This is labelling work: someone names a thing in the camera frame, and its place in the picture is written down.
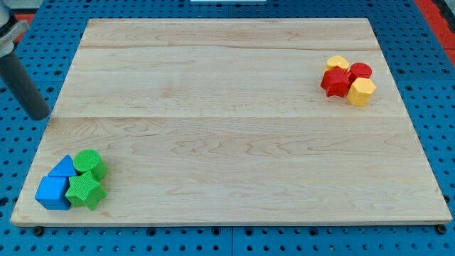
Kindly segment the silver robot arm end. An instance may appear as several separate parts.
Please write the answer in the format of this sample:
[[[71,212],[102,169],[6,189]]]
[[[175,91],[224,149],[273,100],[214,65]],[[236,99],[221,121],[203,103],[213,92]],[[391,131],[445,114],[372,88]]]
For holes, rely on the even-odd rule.
[[[19,21],[13,11],[1,0],[1,57],[14,50],[14,41],[30,28],[27,20]]]

